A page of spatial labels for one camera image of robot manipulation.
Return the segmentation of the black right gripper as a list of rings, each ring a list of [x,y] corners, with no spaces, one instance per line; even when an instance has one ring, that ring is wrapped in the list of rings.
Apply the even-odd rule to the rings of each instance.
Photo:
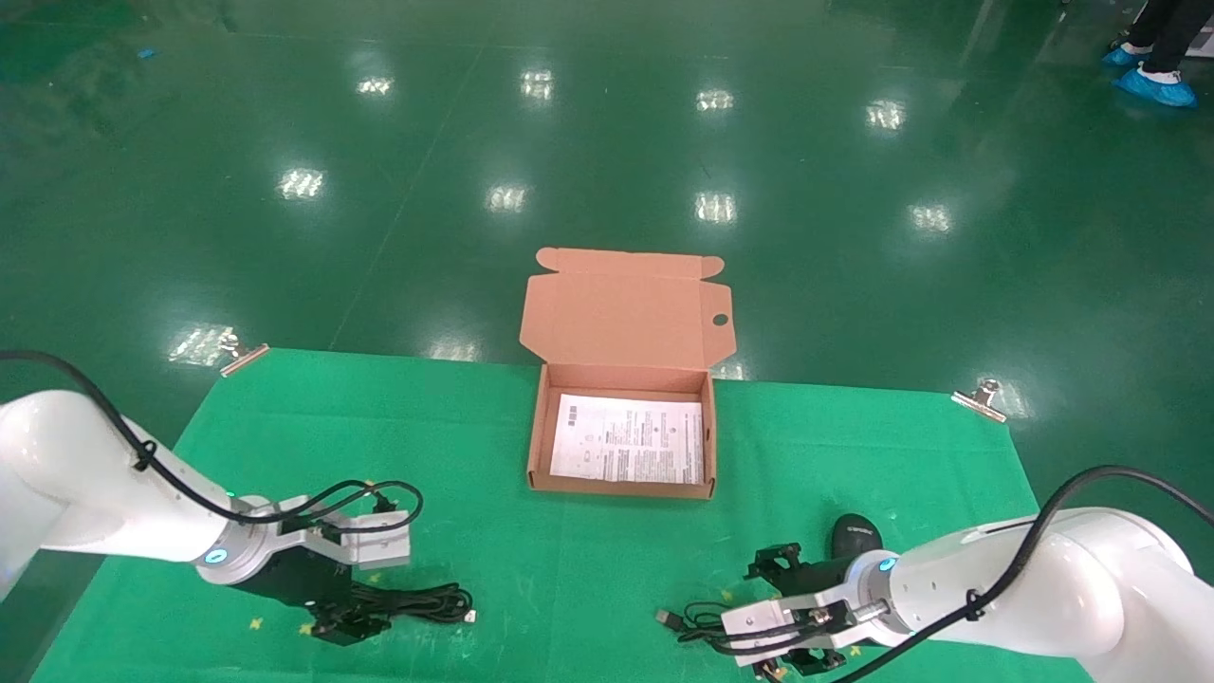
[[[858,554],[847,554],[847,557],[809,563],[801,560],[801,545],[798,542],[771,545],[756,550],[743,579],[764,580],[764,582],[792,581],[792,596],[817,594],[844,586],[857,559]],[[836,649],[778,650],[768,647],[756,648],[755,655],[759,661],[753,665],[753,672],[760,682],[783,682],[789,672],[801,677],[827,675],[847,662],[847,658]]]

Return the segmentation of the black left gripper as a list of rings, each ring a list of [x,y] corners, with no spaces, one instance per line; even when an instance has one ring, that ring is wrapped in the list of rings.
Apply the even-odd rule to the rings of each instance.
[[[311,610],[310,634],[339,647],[351,647],[391,628],[391,620],[354,604],[353,579],[347,563],[313,550],[280,550],[246,579],[231,588],[290,608]]]

